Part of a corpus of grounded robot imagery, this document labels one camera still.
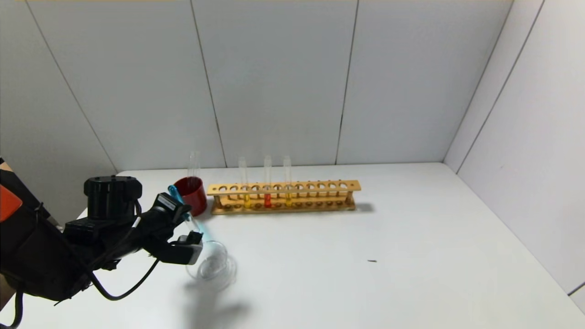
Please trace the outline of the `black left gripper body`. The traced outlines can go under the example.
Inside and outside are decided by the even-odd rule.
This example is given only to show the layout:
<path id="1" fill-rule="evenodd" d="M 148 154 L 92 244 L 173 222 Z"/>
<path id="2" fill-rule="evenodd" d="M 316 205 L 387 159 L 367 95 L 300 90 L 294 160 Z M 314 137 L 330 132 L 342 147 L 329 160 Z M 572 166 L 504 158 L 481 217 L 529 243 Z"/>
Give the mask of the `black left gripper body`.
<path id="1" fill-rule="evenodd" d="M 180 225 L 173 223 L 176 206 L 181 204 L 167 192 L 155 198 L 152 208 L 144 212 L 138 225 L 139 245 L 144 250 L 163 250 L 170 246 L 169 239 Z"/>

